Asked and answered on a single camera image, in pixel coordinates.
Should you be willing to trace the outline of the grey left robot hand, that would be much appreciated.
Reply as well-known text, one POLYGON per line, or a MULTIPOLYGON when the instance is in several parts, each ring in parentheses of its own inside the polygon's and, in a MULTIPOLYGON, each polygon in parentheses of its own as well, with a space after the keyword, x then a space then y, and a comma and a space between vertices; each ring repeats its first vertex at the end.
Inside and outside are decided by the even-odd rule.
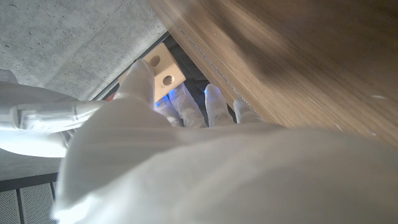
POLYGON ((210 127, 185 88, 154 103, 136 61, 114 98, 76 132, 58 173, 60 223, 396 223, 397 149, 327 129, 232 118, 205 91, 210 127))

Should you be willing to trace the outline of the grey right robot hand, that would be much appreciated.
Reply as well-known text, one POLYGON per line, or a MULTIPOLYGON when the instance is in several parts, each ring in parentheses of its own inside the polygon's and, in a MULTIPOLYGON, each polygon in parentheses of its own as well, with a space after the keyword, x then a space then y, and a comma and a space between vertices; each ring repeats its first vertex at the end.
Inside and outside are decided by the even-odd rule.
POLYGON ((1 149, 64 157, 76 130, 104 104, 23 85, 10 70, 1 70, 1 149))

